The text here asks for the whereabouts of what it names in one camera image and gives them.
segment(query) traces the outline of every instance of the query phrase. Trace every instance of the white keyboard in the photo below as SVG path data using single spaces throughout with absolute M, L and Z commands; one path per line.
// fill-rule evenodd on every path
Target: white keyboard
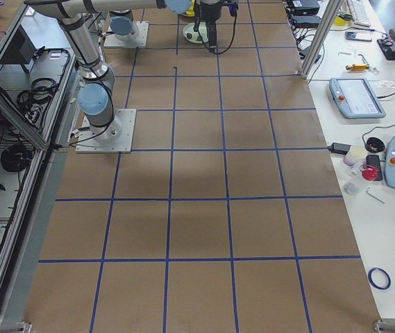
M 353 18 L 354 26 L 361 27 L 370 27 L 371 22 L 367 17 L 367 13 L 365 12 L 365 3 L 361 0 L 346 0 L 348 9 L 350 10 L 350 14 Z

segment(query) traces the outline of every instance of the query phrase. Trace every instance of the yellow tool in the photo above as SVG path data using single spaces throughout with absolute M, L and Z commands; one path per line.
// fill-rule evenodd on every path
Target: yellow tool
M 369 64 L 352 64 L 349 66 L 345 66 L 345 69 L 347 71 L 365 71 L 368 68 L 370 68 Z

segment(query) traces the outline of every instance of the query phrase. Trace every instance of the blue ring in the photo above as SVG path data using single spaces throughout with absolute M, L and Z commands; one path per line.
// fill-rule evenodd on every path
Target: blue ring
M 386 284 L 385 286 L 378 286 L 378 285 L 373 281 L 372 275 L 373 275 L 373 272 L 374 272 L 374 271 L 381 272 L 383 275 L 385 275 L 385 278 L 387 279 L 387 284 Z M 379 289 L 379 290 L 387 290 L 387 289 L 390 288 L 390 286 L 392 285 L 392 279 L 390 279 L 389 273 L 387 273 L 386 271 L 384 271 L 382 268 L 378 268 L 378 267 L 372 268 L 372 269 L 369 271 L 368 277 L 369 277 L 370 284 L 371 284 L 373 287 L 375 287 L 375 288 L 377 288 L 377 289 Z

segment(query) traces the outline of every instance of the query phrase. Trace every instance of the tablet screen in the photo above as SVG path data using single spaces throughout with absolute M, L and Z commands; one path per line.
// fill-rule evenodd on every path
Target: tablet screen
M 351 113 L 380 113 L 379 107 L 375 104 L 363 80 L 338 80 L 337 82 L 346 96 Z

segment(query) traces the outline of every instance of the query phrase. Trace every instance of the mounting plate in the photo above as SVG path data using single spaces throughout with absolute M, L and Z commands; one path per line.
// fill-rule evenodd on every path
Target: mounting plate
M 104 47 L 114 49 L 135 49 L 136 47 L 146 47 L 146 40 L 148 39 L 148 21 L 134 21 L 139 28 L 139 35 L 133 40 L 119 40 L 115 35 L 106 36 Z
M 133 144 L 135 114 L 135 109 L 115 109 L 115 116 L 119 117 L 123 124 L 123 133 L 118 138 L 109 141 L 89 139 L 78 144 L 75 151 L 77 153 L 130 153 Z M 89 121 L 85 117 L 82 127 L 86 126 L 89 126 Z M 87 139 L 91 136 L 92 133 L 88 130 L 80 132 L 78 140 Z

